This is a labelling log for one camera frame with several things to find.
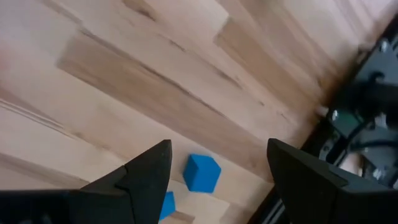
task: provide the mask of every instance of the blue cube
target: blue cube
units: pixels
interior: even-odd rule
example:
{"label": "blue cube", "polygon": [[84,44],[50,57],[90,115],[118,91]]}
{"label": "blue cube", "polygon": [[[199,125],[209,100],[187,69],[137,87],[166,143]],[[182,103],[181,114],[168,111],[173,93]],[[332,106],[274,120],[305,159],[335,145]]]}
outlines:
{"label": "blue cube", "polygon": [[173,192],[167,192],[164,197],[162,211],[160,213],[160,220],[166,218],[175,212],[175,201]]}
{"label": "blue cube", "polygon": [[212,157],[191,154],[183,177],[190,191],[213,193],[220,174],[221,167]]}

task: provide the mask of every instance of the blue block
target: blue block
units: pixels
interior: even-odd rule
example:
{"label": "blue block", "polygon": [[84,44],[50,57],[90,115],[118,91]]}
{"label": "blue block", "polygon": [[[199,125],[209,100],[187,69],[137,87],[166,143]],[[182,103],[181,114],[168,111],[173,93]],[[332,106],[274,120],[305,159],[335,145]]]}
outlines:
{"label": "blue block", "polygon": [[174,194],[173,192],[167,192],[166,196],[164,197],[162,211],[160,213],[160,219],[162,220],[167,216],[171,215],[175,212],[175,201],[174,201]]}
{"label": "blue block", "polygon": [[213,193],[220,174],[221,167],[213,158],[191,154],[183,177],[190,191]]}

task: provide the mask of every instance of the black mechanical part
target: black mechanical part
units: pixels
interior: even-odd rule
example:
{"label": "black mechanical part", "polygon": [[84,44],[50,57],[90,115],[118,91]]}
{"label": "black mechanical part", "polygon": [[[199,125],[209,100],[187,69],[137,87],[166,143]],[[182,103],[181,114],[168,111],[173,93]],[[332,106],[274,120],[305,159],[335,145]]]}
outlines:
{"label": "black mechanical part", "polygon": [[[363,157],[363,177],[398,189],[398,16],[356,64],[301,151],[334,166],[349,153]],[[251,224],[288,224],[273,188]]]}
{"label": "black mechanical part", "polygon": [[170,179],[164,140],[77,190],[2,190],[0,223],[156,224]]}
{"label": "black mechanical part", "polygon": [[398,191],[351,174],[277,139],[267,156],[292,223],[397,223]]}

